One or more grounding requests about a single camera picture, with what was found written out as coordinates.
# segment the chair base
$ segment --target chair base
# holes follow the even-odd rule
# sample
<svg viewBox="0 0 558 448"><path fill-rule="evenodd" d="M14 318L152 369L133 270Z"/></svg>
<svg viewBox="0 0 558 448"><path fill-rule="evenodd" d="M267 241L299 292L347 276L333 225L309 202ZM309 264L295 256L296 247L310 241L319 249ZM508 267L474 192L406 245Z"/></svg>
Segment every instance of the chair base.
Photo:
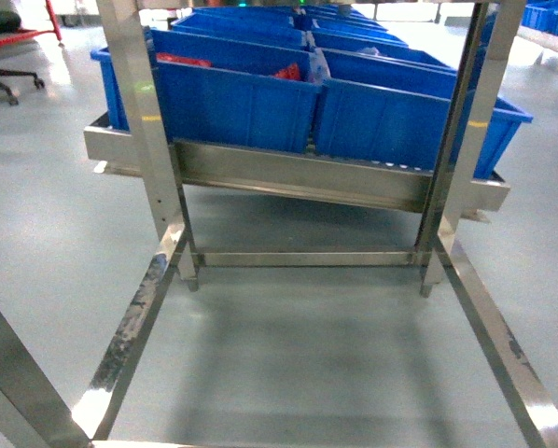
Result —
<svg viewBox="0 0 558 448"><path fill-rule="evenodd" d="M37 89L45 88L45 81L43 81L36 72L22 72L20 70L2 70L0 69L0 77L32 77L34 79L35 87ZM13 94L9 86L0 81L0 91L4 91L7 94L7 98L10 105L17 105L18 98Z"/></svg>

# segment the red item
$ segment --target red item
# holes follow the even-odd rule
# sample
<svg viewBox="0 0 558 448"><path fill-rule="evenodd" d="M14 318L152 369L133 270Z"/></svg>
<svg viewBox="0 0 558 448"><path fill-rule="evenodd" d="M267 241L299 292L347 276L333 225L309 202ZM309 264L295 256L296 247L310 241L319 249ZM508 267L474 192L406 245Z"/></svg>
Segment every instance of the red item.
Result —
<svg viewBox="0 0 558 448"><path fill-rule="evenodd" d="M10 35L8 37L0 38L0 47L5 47L7 45L16 44L21 42L22 40L32 39L37 37L38 35L44 35L46 33L54 33L57 36L57 40L59 40L60 45L62 44L62 33L59 29L59 23L57 22L57 16L53 12L53 7L51 6L50 0L45 0L45 7L47 8L47 12L49 14L49 19L51 20L51 24L53 25L52 30L25 30L20 28L18 32L14 35Z"/></svg>
<svg viewBox="0 0 558 448"><path fill-rule="evenodd" d="M279 70L273 76L279 77L281 79L290 79L292 81L301 81L300 68L296 63L291 64L287 68Z"/></svg>
<svg viewBox="0 0 558 448"><path fill-rule="evenodd" d="M199 67L213 66L213 63L204 59L184 58L183 56L175 56L171 53L157 53L157 61L165 61L167 63L187 63L189 65L198 65Z"/></svg>

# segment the gray epoxy floor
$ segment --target gray epoxy floor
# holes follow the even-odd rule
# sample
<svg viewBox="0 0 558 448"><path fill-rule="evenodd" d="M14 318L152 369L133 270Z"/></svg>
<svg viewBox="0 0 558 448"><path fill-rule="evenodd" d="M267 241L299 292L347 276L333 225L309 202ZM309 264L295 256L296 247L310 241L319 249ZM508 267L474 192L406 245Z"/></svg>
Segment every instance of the gray epoxy floor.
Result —
<svg viewBox="0 0 558 448"><path fill-rule="evenodd" d="M394 29L454 63L460 33ZM94 29L0 66L0 308L73 406L156 237L140 179L96 175L82 128L105 110ZM517 41L502 93L535 116L498 171L513 186L460 239L558 405L558 58ZM417 216L187 188L200 245L411 244ZM223 445L523 446L451 287L405 269L218 269L174 284L114 439ZM9 446L0 435L0 448Z"/></svg>

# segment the office chair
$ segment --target office chair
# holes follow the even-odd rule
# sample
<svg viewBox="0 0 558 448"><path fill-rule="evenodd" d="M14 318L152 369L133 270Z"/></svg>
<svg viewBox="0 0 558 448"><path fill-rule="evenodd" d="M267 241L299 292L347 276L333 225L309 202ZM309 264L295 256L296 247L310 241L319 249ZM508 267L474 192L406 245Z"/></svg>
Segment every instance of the office chair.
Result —
<svg viewBox="0 0 558 448"><path fill-rule="evenodd" d="M0 34L17 33L20 30L21 18L18 14L11 11L0 12ZM37 89L45 88L45 81L38 77L35 72L23 72L20 70L2 70L0 69L0 77L32 77ZM17 105L18 98L13 94L11 89L0 81L0 90L7 93L10 105Z"/></svg>

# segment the metal shelf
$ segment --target metal shelf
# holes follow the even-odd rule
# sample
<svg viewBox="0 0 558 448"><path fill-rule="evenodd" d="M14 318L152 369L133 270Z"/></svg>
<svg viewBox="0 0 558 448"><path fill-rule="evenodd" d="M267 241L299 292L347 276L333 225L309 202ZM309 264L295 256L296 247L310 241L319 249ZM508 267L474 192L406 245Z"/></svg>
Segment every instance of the metal shelf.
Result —
<svg viewBox="0 0 558 448"><path fill-rule="evenodd" d="M535 44L539 44L545 49L552 49L558 53L558 35L551 35L539 30L521 26L518 30L518 36L522 39L534 42Z"/></svg>
<svg viewBox="0 0 558 448"><path fill-rule="evenodd" d="M110 161L123 171L139 174L132 136L107 126L104 114L84 129L89 159ZM428 171L364 161L335 161L312 154L192 142L176 143L175 148L184 184L414 213L422 213L432 177ZM464 210L468 216L476 210L497 211L509 190L509 185L497 175L492 180L473 179Z"/></svg>
<svg viewBox="0 0 558 448"><path fill-rule="evenodd" d="M304 2L330 3L352 2ZM19 354L16 359L26 360L22 365L11 364L11 357L0 358L0 430L20 448L186 448L106 440L176 269L195 289L201 267L408 266L422 269L425 296L447 273L527 444L558 448L558 411L455 239L468 208L497 209L509 191L502 179L481 182L472 177L525 0L501 0L490 43L484 42L489 39L484 39L482 31L493 10L488 4L475 5L434 173L247 148L189 142L168 145L139 9L236 4L226 0L138 0L138 4L135 0L98 0L132 132L107 130L101 118L85 131L87 148L91 158L136 168L144 180L160 245L74 413L0 314L0 347L13 347ZM302 2L251 0L241 5L301 6ZM478 72L474 63L483 45L488 48ZM463 135L463 143L454 157L458 135ZM258 174L254 167L259 166L269 172ZM422 221L414 247L299 252L204 249L194 243L184 183L422 212Z"/></svg>

